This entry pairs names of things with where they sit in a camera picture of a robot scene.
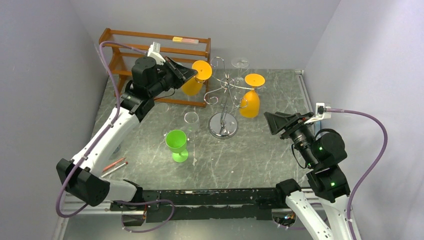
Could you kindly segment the orange plastic goblet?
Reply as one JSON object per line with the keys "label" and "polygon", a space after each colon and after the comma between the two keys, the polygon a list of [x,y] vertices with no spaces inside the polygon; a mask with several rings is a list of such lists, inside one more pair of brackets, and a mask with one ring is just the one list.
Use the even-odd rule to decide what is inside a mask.
{"label": "orange plastic goblet", "polygon": [[195,61],[191,68],[196,70],[197,73],[181,87],[182,91],[188,96],[198,94],[204,82],[208,80],[213,73],[211,65],[204,60]]}
{"label": "orange plastic goblet", "polygon": [[258,73],[250,73],[245,76],[244,81],[252,89],[242,97],[239,112],[245,118],[255,118],[259,115],[260,111],[260,97],[257,89],[261,88],[266,80]]}

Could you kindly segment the clear wine glass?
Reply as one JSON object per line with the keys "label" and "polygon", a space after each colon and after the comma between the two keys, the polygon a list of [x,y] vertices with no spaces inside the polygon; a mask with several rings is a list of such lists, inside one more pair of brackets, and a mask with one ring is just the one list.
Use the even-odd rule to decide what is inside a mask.
{"label": "clear wine glass", "polygon": [[238,69],[238,74],[236,76],[235,83],[239,84],[244,81],[243,74],[249,69],[249,60],[245,57],[235,57],[231,60],[231,65]]}

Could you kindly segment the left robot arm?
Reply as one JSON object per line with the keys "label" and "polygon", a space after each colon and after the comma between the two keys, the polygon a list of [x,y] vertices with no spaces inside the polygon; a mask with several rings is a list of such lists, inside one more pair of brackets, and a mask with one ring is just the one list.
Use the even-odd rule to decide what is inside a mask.
{"label": "left robot arm", "polygon": [[105,200],[123,201],[130,210],[142,206],[140,186],[128,180],[103,179],[103,168],[115,149],[154,107],[154,99],[170,89],[179,89],[198,70],[169,57],[164,58],[163,64],[157,64],[154,58],[143,56],[135,61],[131,73],[132,81],[109,120],[71,160],[61,159],[56,165],[66,192],[88,206],[95,207]]}

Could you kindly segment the green plastic goblet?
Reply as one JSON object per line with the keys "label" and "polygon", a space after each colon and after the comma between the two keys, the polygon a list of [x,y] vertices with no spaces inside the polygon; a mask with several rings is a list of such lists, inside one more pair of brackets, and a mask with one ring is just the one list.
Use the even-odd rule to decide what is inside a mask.
{"label": "green plastic goblet", "polygon": [[172,152],[172,159],[177,163],[186,161],[189,157],[187,150],[187,135],[180,129],[171,130],[165,138],[165,143]]}

